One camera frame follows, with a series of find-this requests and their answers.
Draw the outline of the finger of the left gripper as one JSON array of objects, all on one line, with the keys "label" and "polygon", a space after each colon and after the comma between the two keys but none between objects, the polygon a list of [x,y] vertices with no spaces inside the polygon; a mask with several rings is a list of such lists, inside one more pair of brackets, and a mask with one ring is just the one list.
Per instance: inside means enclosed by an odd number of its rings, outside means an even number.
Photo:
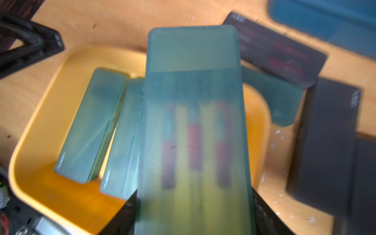
[{"label": "finger of the left gripper", "polygon": [[7,12],[1,12],[1,39],[22,42],[13,49],[1,49],[1,79],[64,51],[58,31]]}]

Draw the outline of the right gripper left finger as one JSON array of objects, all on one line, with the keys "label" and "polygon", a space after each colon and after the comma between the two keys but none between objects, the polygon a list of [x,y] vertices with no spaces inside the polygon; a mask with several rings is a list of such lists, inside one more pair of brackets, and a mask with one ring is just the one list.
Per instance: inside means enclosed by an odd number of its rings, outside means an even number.
[{"label": "right gripper left finger", "polygon": [[137,211],[137,191],[129,198],[99,235],[133,235]]}]

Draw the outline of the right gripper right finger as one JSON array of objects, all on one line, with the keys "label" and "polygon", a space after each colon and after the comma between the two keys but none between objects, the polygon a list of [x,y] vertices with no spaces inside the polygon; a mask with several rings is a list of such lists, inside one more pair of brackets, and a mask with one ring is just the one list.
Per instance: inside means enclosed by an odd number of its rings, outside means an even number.
[{"label": "right gripper right finger", "polygon": [[295,235],[268,206],[263,198],[253,191],[257,235]]}]

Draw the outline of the green pencil case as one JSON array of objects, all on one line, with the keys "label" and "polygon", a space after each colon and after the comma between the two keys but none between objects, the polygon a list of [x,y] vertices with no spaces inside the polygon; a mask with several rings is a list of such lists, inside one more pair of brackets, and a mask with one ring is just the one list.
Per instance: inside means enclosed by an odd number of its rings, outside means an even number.
[{"label": "green pencil case", "polygon": [[144,83],[143,78],[128,81],[100,185],[102,193],[123,200],[128,200],[137,190],[140,158],[139,127]]},{"label": "green pencil case", "polygon": [[80,184],[98,178],[130,76],[97,68],[68,132],[55,173]]},{"label": "green pencil case", "polygon": [[135,234],[255,234],[238,31],[151,30],[145,79]]},{"label": "green pencil case", "polygon": [[242,67],[243,82],[265,99],[272,123],[287,127],[295,122],[304,90],[276,76]]}]

